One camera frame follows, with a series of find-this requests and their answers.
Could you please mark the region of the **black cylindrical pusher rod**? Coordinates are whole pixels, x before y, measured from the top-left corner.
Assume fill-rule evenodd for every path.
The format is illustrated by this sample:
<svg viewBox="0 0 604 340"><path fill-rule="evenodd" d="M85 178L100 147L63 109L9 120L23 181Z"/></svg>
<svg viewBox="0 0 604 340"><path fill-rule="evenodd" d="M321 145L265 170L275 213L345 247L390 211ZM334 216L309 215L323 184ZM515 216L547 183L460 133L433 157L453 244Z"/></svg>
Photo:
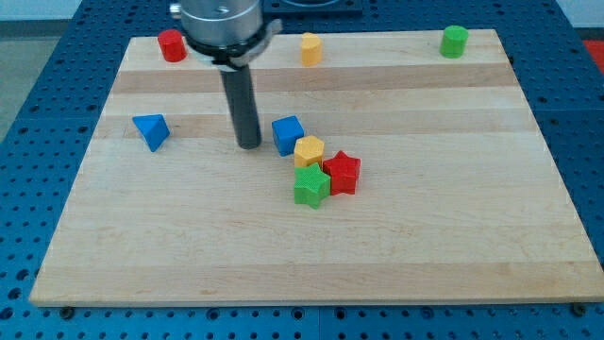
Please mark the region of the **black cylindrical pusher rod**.
<svg viewBox="0 0 604 340"><path fill-rule="evenodd" d="M254 149L261 144L260 120L248 66L221 72L230 118L237 144L242 149Z"/></svg>

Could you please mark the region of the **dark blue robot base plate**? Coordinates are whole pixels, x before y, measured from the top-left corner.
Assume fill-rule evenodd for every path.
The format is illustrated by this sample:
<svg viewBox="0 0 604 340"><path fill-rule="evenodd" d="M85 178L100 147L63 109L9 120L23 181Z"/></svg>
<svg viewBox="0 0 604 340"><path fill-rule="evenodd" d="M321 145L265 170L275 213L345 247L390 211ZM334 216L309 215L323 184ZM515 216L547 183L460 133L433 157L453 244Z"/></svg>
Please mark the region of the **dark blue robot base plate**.
<svg viewBox="0 0 604 340"><path fill-rule="evenodd" d="M362 14L361 0L261 0L266 14Z"/></svg>

